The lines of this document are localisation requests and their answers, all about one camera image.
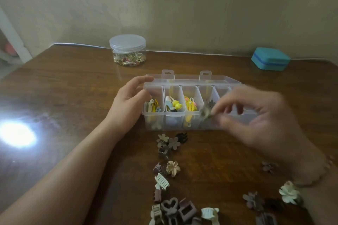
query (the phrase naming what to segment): blue stripe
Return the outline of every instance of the blue stripe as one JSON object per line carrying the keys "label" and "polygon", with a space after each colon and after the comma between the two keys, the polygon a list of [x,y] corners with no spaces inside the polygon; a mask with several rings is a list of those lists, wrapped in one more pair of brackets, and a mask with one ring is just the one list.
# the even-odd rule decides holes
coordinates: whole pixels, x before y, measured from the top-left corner
{"label": "blue stripe", "polygon": [[253,56],[262,64],[264,65],[273,65],[273,66],[286,66],[286,63],[274,63],[274,62],[264,62],[260,59],[260,57],[254,52]]}

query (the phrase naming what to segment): forearm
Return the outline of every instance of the forearm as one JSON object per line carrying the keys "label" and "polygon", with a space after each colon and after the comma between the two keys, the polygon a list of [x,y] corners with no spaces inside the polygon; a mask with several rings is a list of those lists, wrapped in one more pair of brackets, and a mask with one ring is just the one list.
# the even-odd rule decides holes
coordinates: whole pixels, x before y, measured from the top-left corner
{"label": "forearm", "polygon": [[336,166],[332,166],[318,183],[311,187],[301,188],[299,192],[316,225],[337,223],[338,168]]}
{"label": "forearm", "polygon": [[117,129],[101,123],[7,209],[0,216],[0,224],[82,224],[105,164],[121,137]]}

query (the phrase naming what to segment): round transparent jar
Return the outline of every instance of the round transparent jar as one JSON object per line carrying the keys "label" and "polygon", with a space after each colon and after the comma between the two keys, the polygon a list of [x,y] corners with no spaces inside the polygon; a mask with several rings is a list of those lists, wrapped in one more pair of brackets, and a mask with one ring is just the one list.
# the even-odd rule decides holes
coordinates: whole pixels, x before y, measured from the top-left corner
{"label": "round transparent jar", "polygon": [[122,66],[137,66],[146,61],[144,37],[125,34],[112,37],[109,40],[114,61]]}

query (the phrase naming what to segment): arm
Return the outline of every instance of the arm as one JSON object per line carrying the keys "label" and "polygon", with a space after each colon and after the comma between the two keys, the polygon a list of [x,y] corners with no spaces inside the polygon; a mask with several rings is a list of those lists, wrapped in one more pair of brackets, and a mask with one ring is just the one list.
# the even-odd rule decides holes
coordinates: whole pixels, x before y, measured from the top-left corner
{"label": "arm", "polygon": [[[254,108],[259,116],[244,125],[229,116],[233,105],[239,114],[243,106]],[[325,155],[303,134],[291,108],[281,94],[240,86],[224,95],[212,109],[219,125],[245,145],[281,163],[290,170],[293,180],[317,181],[300,188],[305,207],[316,225],[338,220],[338,169],[326,173]]]}
{"label": "arm", "polygon": [[0,224],[82,224],[116,143],[139,118],[151,96],[135,77],[117,93],[110,111],[80,144],[0,215]]}

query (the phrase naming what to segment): clear plastic container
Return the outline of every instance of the clear plastic container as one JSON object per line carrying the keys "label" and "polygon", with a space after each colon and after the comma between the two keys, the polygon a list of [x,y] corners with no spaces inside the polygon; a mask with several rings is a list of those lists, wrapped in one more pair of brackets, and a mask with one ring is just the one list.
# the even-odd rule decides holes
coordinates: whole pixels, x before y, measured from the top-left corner
{"label": "clear plastic container", "polygon": [[[143,88],[157,99],[161,112],[147,112],[145,104],[142,114],[147,130],[218,130],[212,119],[201,120],[199,110],[205,101],[217,102],[234,86],[241,85],[241,82],[227,76],[212,75],[211,71],[201,71],[199,75],[175,75],[173,70],[163,70],[162,74],[148,75],[153,76],[154,81],[146,82]],[[178,112],[165,110],[165,97],[168,95],[178,100],[182,109]],[[184,96],[194,99],[197,111],[188,111]],[[249,123],[257,113],[249,107],[244,107],[243,114],[238,115],[236,107],[233,107],[228,116]]]}
{"label": "clear plastic container", "polygon": [[146,40],[133,34],[118,35],[109,40],[114,61],[123,66],[138,66],[146,61]]}

